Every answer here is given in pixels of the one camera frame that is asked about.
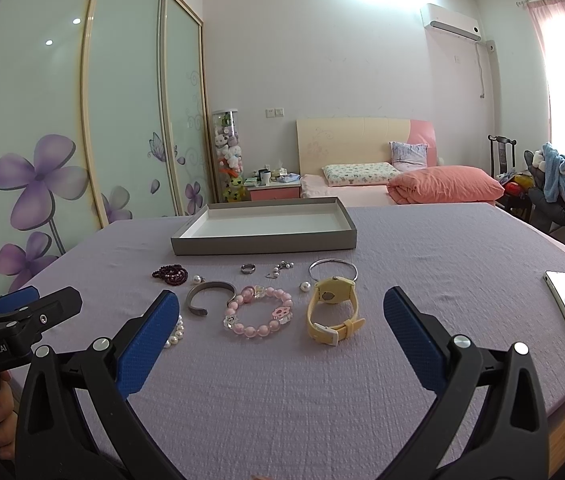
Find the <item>pink bead bracelet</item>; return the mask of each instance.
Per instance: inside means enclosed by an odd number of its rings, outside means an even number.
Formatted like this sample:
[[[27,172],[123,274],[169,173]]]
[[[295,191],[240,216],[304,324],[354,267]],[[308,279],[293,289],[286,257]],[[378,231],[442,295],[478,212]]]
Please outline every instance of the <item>pink bead bracelet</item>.
[[[272,320],[269,324],[260,325],[258,328],[254,326],[245,326],[238,320],[236,312],[238,308],[246,303],[251,303],[254,299],[264,298],[265,296],[278,298],[282,305],[272,312]],[[275,289],[272,286],[264,288],[264,286],[245,286],[243,291],[237,295],[233,301],[229,303],[229,308],[225,311],[225,320],[223,322],[225,328],[232,330],[238,335],[245,335],[249,339],[259,335],[260,337],[267,337],[271,332],[278,332],[280,327],[291,321],[293,313],[291,308],[293,301],[291,295],[281,288]]]

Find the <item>silver screw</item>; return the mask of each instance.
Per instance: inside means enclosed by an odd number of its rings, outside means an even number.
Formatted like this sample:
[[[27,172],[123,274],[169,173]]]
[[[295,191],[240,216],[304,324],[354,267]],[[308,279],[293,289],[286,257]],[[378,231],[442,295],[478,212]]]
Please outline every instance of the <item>silver screw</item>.
[[[103,350],[106,350],[107,348],[109,348],[109,340],[105,337],[101,337],[100,339],[96,339],[94,341],[94,344],[92,345],[92,347],[97,352],[102,352]]]
[[[529,353],[529,347],[521,342],[515,343],[513,349],[520,355],[527,355]]]
[[[453,344],[458,348],[469,348],[471,346],[471,340],[466,335],[456,335],[453,338]]]
[[[38,346],[36,349],[36,357],[45,357],[49,353],[49,347],[47,345]]]

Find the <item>pink drawer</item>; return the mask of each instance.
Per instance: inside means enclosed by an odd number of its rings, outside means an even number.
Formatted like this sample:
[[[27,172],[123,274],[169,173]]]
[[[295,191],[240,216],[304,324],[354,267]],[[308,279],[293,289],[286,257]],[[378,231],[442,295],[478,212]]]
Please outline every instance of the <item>pink drawer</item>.
[[[300,198],[299,187],[275,187],[273,189],[252,189],[251,200],[284,200]]]

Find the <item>frosted glass panel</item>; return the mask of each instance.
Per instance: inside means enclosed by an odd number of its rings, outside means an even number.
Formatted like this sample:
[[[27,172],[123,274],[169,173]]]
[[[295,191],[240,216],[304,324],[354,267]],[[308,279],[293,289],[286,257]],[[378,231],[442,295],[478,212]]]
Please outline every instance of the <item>frosted glass panel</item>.
[[[87,4],[0,0],[0,294],[100,227],[80,115]]]
[[[200,27],[174,0],[167,2],[166,93],[182,210],[193,215],[211,197],[200,81]]]
[[[158,99],[160,0],[98,0],[88,102],[110,222],[174,215]]]

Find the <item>finger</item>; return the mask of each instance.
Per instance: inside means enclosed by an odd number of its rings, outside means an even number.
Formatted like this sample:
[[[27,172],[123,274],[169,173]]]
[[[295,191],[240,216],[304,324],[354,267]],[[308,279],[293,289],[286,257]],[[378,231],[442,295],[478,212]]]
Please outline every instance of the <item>finger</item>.
[[[0,448],[0,460],[11,460],[13,461],[16,457],[16,443],[12,442],[8,446],[3,446]]]
[[[0,423],[5,420],[14,410],[14,396],[11,393],[9,383],[0,381]]]
[[[8,446],[16,439],[17,424],[18,416],[14,412],[0,423],[0,447]]]

